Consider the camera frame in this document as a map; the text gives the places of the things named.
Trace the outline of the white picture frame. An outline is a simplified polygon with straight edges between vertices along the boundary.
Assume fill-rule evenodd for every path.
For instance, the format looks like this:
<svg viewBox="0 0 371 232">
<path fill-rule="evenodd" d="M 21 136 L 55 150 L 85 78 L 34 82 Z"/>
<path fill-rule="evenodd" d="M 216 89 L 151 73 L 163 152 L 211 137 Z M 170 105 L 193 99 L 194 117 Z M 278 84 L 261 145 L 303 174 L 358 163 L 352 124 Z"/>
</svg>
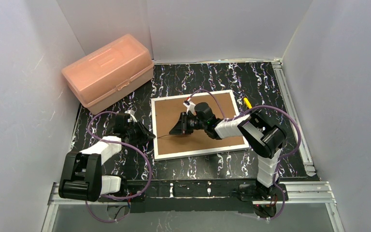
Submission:
<svg viewBox="0 0 371 232">
<path fill-rule="evenodd" d="M 151 99 L 152 130 L 156 137 L 169 134 L 177 123 L 180 113 L 186 111 L 183 102 L 188 96 L 185 94 Z M 208 103 L 219 118 L 232 118 L 239 114 L 232 90 L 196 93 L 191 100 L 194 103 Z M 191 135 L 168 135 L 155 138 L 153 143 L 155 160 L 187 158 L 249 148 L 248 142 L 241 136 L 213 140 L 203 130 L 195 130 Z"/>
</svg>

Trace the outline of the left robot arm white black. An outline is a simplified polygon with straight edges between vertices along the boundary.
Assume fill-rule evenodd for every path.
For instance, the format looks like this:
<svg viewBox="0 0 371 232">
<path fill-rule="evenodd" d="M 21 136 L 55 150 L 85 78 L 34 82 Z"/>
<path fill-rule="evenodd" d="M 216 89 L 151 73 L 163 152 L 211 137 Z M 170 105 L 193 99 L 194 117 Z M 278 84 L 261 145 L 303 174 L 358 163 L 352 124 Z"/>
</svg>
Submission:
<svg viewBox="0 0 371 232">
<path fill-rule="evenodd" d="M 112 126 L 98 142 L 87 149 L 71 151 L 66 155 L 58 186 L 59 196 L 63 199 L 89 202 L 95 202 L 99 197 L 123 201 L 141 196 L 151 183 L 151 175 L 139 192 L 117 197 L 117 193 L 126 192 L 122 187 L 124 178 L 119 175 L 103 175 L 101 168 L 125 146 L 138 152 L 150 170 L 150 161 L 137 146 L 155 138 L 156 136 L 138 121 L 132 112 L 116 113 Z"/>
</svg>

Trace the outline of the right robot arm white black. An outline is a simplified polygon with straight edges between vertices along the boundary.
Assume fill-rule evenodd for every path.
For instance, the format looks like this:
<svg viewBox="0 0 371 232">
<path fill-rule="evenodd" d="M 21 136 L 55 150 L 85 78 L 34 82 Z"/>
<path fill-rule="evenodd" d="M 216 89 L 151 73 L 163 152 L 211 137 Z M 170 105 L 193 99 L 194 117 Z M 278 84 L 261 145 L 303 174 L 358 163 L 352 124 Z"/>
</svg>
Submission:
<svg viewBox="0 0 371 232">
<path fill-rule="evenodd" d="M 180 114 L 169 134 L 189 135 L 195 130 L 203 130 L 215 140 L 243 137 L 258 155 L 257 189 L 269 193 L 277 185 L 277 165 L 286 140 L 286 132 L 263 112 L 263 109 L 271 108 L 259 105 L 234 118 L 217 118 L 208 103 L 198 103 L 194 112 Z"/>
</svg>

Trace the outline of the yellow handled screwdriver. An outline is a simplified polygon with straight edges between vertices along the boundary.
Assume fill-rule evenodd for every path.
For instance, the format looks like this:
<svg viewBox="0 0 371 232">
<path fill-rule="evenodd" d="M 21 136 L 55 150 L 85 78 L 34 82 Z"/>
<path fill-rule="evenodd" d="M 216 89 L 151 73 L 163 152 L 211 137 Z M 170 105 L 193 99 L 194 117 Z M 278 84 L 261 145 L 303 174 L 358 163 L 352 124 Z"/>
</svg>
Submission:
<svg viewBox="0 0 371 232">
<path fill-rule="evenodd" d="M 252 108 L 252 105 L 250 103 L 250 101 L 247 99 L 247 98 L 243 98 L 243 102 L 246 106 L 247 109 L 251 109 Z"/>
</svg>

